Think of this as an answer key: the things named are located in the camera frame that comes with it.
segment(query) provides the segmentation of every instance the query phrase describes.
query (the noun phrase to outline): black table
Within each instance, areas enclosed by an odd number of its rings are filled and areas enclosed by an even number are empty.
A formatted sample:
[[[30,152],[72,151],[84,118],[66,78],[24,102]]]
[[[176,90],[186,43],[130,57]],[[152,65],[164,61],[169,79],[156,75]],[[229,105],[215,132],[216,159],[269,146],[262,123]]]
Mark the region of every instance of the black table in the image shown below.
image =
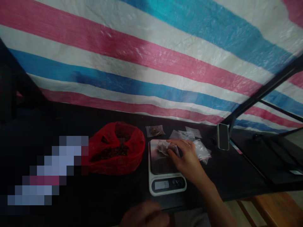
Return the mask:
[[[60,186],[60,195],[52,197],[52,206],[30,207],[24,211],[31,215],[36,214],[41,222],[116,225],[127,209],[145,200],[158,201],[165,212],[203,207],[199,192],[190,182],[185,192],[159,197],[151,196],[148,188],[148,142],[153,138],[168,139],[172,130],[185,131],[185,126],[199,129],[203,144],[212,151],[212,158],[208,160],[207,165],[202,163],[202,166],[224,201],[270,192],[270,188],[260,173],[232,146],[229,151],[216,148],[213,144],[213,138],[216,137],[215,126],[64,103],[54,103],[54,106],[58,119],[41,124],[39,117],[34,118],[30,124],[31,130],[35,131],[34,125],[37,124],[37,133],[41,133],[41,128],[48,125],[45,133],[49,128],[55,128],[54,131],[58,135],[91,137],[109,122],[124,121],[142,130],[145,137],[145,126],[153,125],[163,125],[166,135],[146,137],[142,162],[138,169],[129,175],[81,176],[79,169],[75,168],[74,176],[67,177],[67,186]],[[26,122],[27,117],[10,122],[9,125],[16,124],[16,121],[18,121],[18,127],[22,128],[22,122]]]
[[[257,132],[234,129],[231,139],[241,149],[243,154],[256,166],[270,184],[273,192],[303,190],[303,176],[294,175],[288,171],[283,162],[275,155],[264,140],[253,139]],[[257,133],[264,135],[264,139],[278,140],[289,152],[301,162],[303,160],[302,149],[287,139],[277,134]],[[290,164],[295,164],[289,155],[279,146],[275,150]]]

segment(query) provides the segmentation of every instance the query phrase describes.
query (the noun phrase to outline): striped tarp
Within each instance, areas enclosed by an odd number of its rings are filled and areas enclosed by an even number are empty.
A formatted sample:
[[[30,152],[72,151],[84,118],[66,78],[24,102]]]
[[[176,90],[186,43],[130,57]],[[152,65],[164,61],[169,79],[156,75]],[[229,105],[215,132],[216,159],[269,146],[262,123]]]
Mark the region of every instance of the striped tarp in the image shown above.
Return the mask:
[[[303,50],[291,0],[2,0],[0,37],[52,101],[215,125]],[[303,116],[303,76],[264,100]],[[236,127],[303,124],[261,103]]]

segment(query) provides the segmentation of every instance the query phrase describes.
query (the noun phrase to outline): wooden chair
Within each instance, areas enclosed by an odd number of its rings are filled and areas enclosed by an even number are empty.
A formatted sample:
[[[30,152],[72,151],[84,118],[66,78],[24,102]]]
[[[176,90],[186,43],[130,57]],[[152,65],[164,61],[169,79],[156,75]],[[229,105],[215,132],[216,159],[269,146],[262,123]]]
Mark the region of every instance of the wooden chair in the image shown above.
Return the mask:
[[[303,210],[286,192],[259,195],[250,201],[268,227],[303,227]],[[257,227],[241,201],[237,201],[252,227]]]

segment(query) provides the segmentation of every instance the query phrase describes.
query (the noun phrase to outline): pixelated blur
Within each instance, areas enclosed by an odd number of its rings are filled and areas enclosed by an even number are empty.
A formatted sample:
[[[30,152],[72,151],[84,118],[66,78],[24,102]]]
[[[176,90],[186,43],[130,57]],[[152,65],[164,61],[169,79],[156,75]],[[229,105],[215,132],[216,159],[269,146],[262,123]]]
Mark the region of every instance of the pixelated blur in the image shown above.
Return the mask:
[[[67,176],[74,175],[74,166],[83,164],[87,147],[88,136],[60,136],[58,146],[51,146],[51,155],[39,156],[38,165],[28,166],[30,174],[22,176],[22,185],[14,186],[13,195],[7,195],[7,205],[52,205],[52,196],[59,195]]]

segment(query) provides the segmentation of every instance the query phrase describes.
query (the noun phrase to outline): plastic packet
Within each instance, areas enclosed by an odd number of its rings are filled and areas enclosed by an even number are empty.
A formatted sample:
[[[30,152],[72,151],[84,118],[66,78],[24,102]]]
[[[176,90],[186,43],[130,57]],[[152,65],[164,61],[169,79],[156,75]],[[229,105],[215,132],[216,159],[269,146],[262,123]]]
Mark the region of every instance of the plastic packet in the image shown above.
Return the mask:
[[[178,157],[180,157],[177,145],[172,146],[166,141],[159,141],[157,149],[160,153],[164,154],[167,157],[169,157],[168,149],[171,149]]]
[[[171,133],[170,139],[179,139],[179,133],[176,130],[173,130],[173,132]]]
[[[195,135],[193,132],[187,132],[187,131],[178,131],[178,135],[180,139],[195,141]]]
[[[186,128],[186,131],[187,131],[187,132],[192,132],[192,133],[194,134],[195,137],[197,137],[197,138],[202,138],[199,129],[193,129],[193,128],[186,127],[186,126],[185,126],[185,128]]]
[[[199,161],[203,161],[207,164],[208,160],[211,158],[211,150],[207,149],[200,139],[193,142],[196,146],[196,155]]]
[[[146,126],[145,128],[146,128],[147,137],[165,135],[162,125]]]

